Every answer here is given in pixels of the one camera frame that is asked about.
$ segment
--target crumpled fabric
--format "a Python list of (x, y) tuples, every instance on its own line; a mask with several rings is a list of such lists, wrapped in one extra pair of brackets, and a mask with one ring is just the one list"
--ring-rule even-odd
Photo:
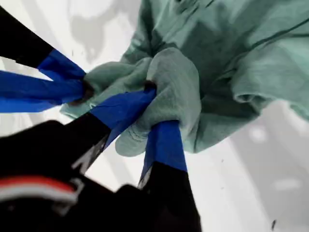
[(79, 117), (109, 96), (153, 80), (158, 95), (118, 139), (117, 152), (141, 153), (151, 126), (168, 119), (180, 120), (184, 149), (199, 152), (276, 99), (309, 120), (308, 67), (307, 0), (143, 0), (120, 62), (88, 73), (84, 80), (94, 97), (62, 112)]

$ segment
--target cloth fold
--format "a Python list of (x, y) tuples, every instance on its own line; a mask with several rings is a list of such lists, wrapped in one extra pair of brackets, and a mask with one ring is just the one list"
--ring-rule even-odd
[(184, 149), (202, 151), (256, 119), (273, 100), (309, 119), (307, 0), (143, 0), (120, 62), (84, 80), (95, 95), (62, 112), (79, 117), (108, 97), (156, 82), (158, 95), (116, 142), (144, 151), (149, 129), (179, 120)]

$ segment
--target red stripe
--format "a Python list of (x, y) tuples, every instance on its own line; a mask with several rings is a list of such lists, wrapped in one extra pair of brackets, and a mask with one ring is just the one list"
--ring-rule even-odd
[(0, 179), (0, 188), (23, 184), (45, 185), (55, 189), (74, 192), (74, 188), (69, 184), (44, 176), (14, 176)]

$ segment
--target white surface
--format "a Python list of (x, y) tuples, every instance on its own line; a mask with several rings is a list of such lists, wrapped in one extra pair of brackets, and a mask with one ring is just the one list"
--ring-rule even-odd
[[(119, 60), (134, 31), (139, 3), (0, 0), (1, 6), (86, 71)], [(44, 78), (8, 59), (0, 60), (0, 69)], [(48, 119), (69, 121), (58, 108), (40, 114), (0, 114), (0, 135)], [(308, 123), (278, 102), (218, 145), (187, 154), (203, 230), (268, 232), (277, 220), (275, 231), (309, 232), (308, 142)], [(142, 161), (142, 156), (117, 155), (112, 145), (87, 175), (113, 190), (125, 183), (136, 185)]]

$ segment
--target blue tape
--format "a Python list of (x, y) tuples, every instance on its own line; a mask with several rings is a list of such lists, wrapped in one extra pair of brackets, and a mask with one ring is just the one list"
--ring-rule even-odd
[(178, 121), (165, 121), (153, 126), (148, 135), (141, 179), (155, 161), (187, 172)]
[(54, 81), (81, 80), (85, 72), (56, 49), (52, 50), (37, 69)]
[(0, 71), (0, 113), (41, 112), (83, 97), (79, 80), (47, 81)]
[(155, 89), (118, 94), (108, 98), (90, 111), (111, 129), (105, 148), (136, 121), (154, 98)]

